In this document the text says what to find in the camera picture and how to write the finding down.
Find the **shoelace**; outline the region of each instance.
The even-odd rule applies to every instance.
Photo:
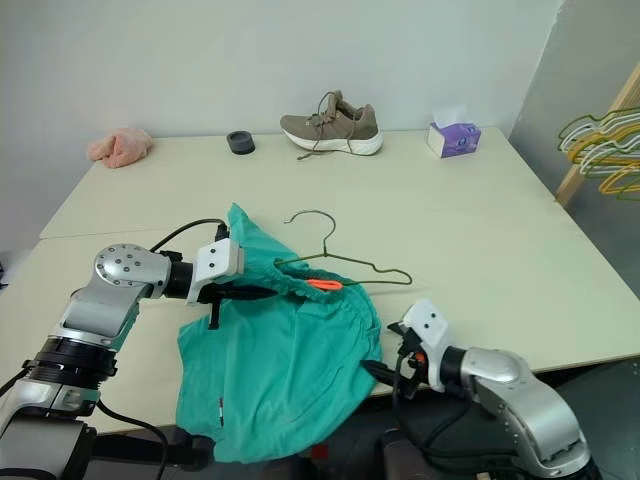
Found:
[[[307,121],[308,122],[318,122],[318,123],[313,123],[313,125],[315,127],[320,127],[320,131],[318,132],[318,138],[316,138],[316,142],[313,144],[313,147],[311,148],[310,152],[305,153],[304,155],[300,155],[298,157],[298,160],[304,160],[305,158],[310,157],[311,155],[322,155],[325,153],[330,153],[332,152],[332,150],[326,150],[326,151],[317,151],[316,148],[318,147],[318,144],[320,143],[320,140],[322,140],[322,134],[324,132],[324,126],[327,123],[331,123],[335,120],[336,118],[336,105],[337,102],[334,102],[333,104],[331,102],[329,102],[329,104],[327,105],[327,109],[324,112],[320,112],[320,108],[322,107],[322,102],[324,102],[324,99],[327,98],[329,95],[333,95],[335,96],[335,93],[333,92],[327,92],[325,93],[322,98],[320,99],[320,102],[318,103],[318,110],[316,113],[312,114],[310,117],[307,117]],[[351,118],[351,132],[349,132],[349,135],[347,135],[347,146],[349,147],[349,153],[353,153],[353,150],[351,150],[351,137],[353,136],[353,133],[356,130],[356,119],[355,117]]]

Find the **wire hanger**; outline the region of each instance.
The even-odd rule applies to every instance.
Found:
[[[594,117],[591,114],[578,117],[565,125],[560,133],[558,133],[558,138],[560,139],[558,150],[567,152],[572,143],[580,140],[580,137],[591,132],[601,133],[607,136],[623,125],[636,122],[639,116],[640,108],[633,107],[610,110],[600,118]]]
[[[626,137],[633,133],[640,132],[640,123],[634,123],[632,125],[628,125],[626,127],[621,128],[616,131],[613,135],[605,136],[601,133],[594,133],[584,138],[583,140],[579,140],[571,145],[569,151],[567,152],[567,156],[572,163],[580,163],[579,156],[584,154],[584,151],[589,147],[597,146],[597,144],[607,143],[611,141],[621,141]]]
[[[411,285],[413,283],[413,278],[411,277],[411,275],[409,275],[407,272],[405,272],[403,270],[399,270],[397,268],[390,268],[390,269],[387,269],[387,270],[381,270],[378,267],[376,267],[375,264],[373,264],[371,262],[367,262],[365,260],[358,260],[356,258],[344,257],[342,255],[334,255],[333,253],[330,253],[327,250],[327,239],[331,235],[333,235],[333,232],[336,231],[336,221],[331,215],[329,215],[328,213],[323,212],[322,210],[300,210],[298,213],[293,215],[289,220],[285,220],[284,223],[292,223],[296,219],[296,217],[298,215],[302,215],[302,214],[305,214],[305,213],[317,213],[319,215],[324,215],[329,220],[331,220],[331,223],[333,224],[333,227],[331,228],[331,231],[322,239],[322,253],[316,253],[315,255],[307,255],[306,257],[293,258],[293,259],[290,259],[290,260],[279,260],[279,261],[275,262],[276,265],[284,265],[284,264],[293,263],[293,262],[302,262],[302,261],[305,261],[305,260],[311,260],[312,258],[330,257],[330,258],[336,258],[338,260],[344,260],[345,262],[352,262],[352,263],[359,263],[361,265],[368,265],[374,271],[376,271],[377,273],[392,273],[392,272],[395,272],[395,273],[399,273],[399,274],[404,275],[405,277],[407,277],[407,280],[405,280],[405,281],[399,281],[399,280],[364,280],[364,281],[360,281],[360,282],[353,282],[353,281],[342,282],[342,285],[344,285],[344,286],[359,285],[361,283],[387,283],[387,284],[394,284],[394,285]]]
[[[636,179],[631,183],[625,185],[624,187],[622,187],[622,190],[618,192],[618,194],[616,195],[616,198],[618,200],[630,200],[633,202],[640,202],[640,195],[638,195],[638,192],[640,192],[639,183],[640,183],[640,179]]]
[[[626,143],[609,140],[596,145],[580,161],[580,173],[588,178],[597,178],[616,173],[624,166],[637,165],[640,162],[640,133],[627,138]]]
[[[621,194],[626,192],[640,192],[640,185],[637,185],[637,178],[640,175],[640,163],[636,165],[627,165],[619,169],[613,175],[600,184],[598,190],[605,195]],[[631,178],[631,183],[622,184],[621,180]]]

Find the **black cable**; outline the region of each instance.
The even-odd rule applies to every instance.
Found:
[[[146,428],[150,432],[156,434],[156,436],[160,439],[160,443],[162,444],[160,467],[158,468],[158,473],[156,474],[156,480],[160,480],[162,478],[162,474],[164,473],[164,469],[167,466],[167,456],[169,454],[169,441],[167,440],[166,435],[162,433],[160,429],[154,427],[150,423],[143,422],[142,420],[136,420],[135,418],[125,417],[124,415],[120,415],[119,413],[114,412],[104,403],[102,403],[102,400],[98,400],[96,406],[102,413],[111,418],[115,418],[116,420],[120,420],[121,422],[130,423],[131,425],[136,425],[141,428]]]
[[[502,450],[502,449],[485,449],[485,450],[458,450],[458,451],[450,451],[445,452],[442,450],[436,450],[430,447],[430,443],[432,443],[442,432],[444,432],[447,428],[457,422],[464,414],[468,411],[468,407],[465,406],[464,410],[461,410],[456,415],[451,418],[448,418],[440,425],[438,425],[434,431],[427,437],[428,443],[421,442],[417,436],[413,433],[409,425],[404,420],[402,413],[400,412],[400,399],[399,399],[399,385],[400,385],[400,368],[402,367],[402,361],[404,360],[404,356],[399,355],[398,360],[396,361],[396,368],[393,374],[393,390],[391,393],[393,410],[396,415],[396,419],[398,424],[400,425],[400,429],[403,434],[409,439],[409,441],[414,444],[418,449],[422,451],[425,459],[429,464],[431,464],[434,468],[442,470],[444,472],[459,474],[459,475],[468,475],[468,474],[476,474],[479,472],[495,472],[495,471],[508,471],[508,472],[517,472],[522,473],[523,470],[511,464],[510,456],[514,456],[515,452],[513,450]],[[462,459],[470,459],[470,458],[481,458],[486,461],[484,464],[480,464],[475,467],[450,467],[443,465],[439,462],[434,461],[433,457],[447,460],[462,460]],[[509,463],[489,463],[489,461],[496,462],[497,460],[506,460]]]
[[[20,380],[21,378],[25,377],[27,375],[27,373],[29,373],[29,369],[24,368],[24,369],[20,370],[11,380],[9,380],[7,383],[5,383],[2,386],[2,388],[0,388],[0,397],[2,397],[2,395],[7,393],[9,390],[11,390],[11,387],[13,387],[13,385],[18,380]]]
[[[458,420],[462,419],[462,417],[464,417],[469,412],[469,410],[471,410],[471,402],[465,401],[462,408],[455,415],[452,415],[451,417],[445,419],[443,422],[440,422],[436,426],[436,428],[431,430],[429,435],[427,435],[427,438],[425,438],[424,440],[424,446],[427,448],[431,447],[433,442],[435,442],[442,433],[444,433]]]
[[[227,224],[224,222],[224,220],[220,220],[219,218],[202,218],[200,220],[196,220],[194,222],[187,223],[186,225],[183,225],[182,227],[178,228],[177,230],[174,230],[169,235],[167,235],[162,240],[160,240],[158,243],[156,243],[153,247],[151,247],[149,249],[149,251],[150,252],[155,252],[160,247],[162,247],[167,242],[169,242],[171,239],[173,239],[174,237],[180,235],[185,230],[188,230],[191,227],[195,227],[196,225],[202,225],[203,223],[217,223],[218,225],[223,225],[225,229],[227,228]]]

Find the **gray robot arm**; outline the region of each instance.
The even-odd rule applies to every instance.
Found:
[[[115,375],[115,355],[139,301],[165,295],[213,303],[274,293],[228,286],[242,270],[242,249],[229,238],[202,247],[193,264],[131,244],[100,251],[91,280],[71,296],[41,351],[23,365],[23,378],[2,399],[0,477],[71,477],[74,455],[87,457],[83,442],[95,437],[76,418],[91,415],[101,382]]]
[[[535,478],[562,478],[590,465],[575,414],[520,356],[454,347],[449,323],[428,300],[414,304],[400,327],[405,341],[426,355],[432,389],[444,392],[448,384],[463,388],[504,426],[518,453],[517,466]]]

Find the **orange tag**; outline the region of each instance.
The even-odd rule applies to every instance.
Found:
[[[307,283],[312,287],[320,290],[341,290],[342,284],[336,280],[320,280],[319,278],[310,278]]]

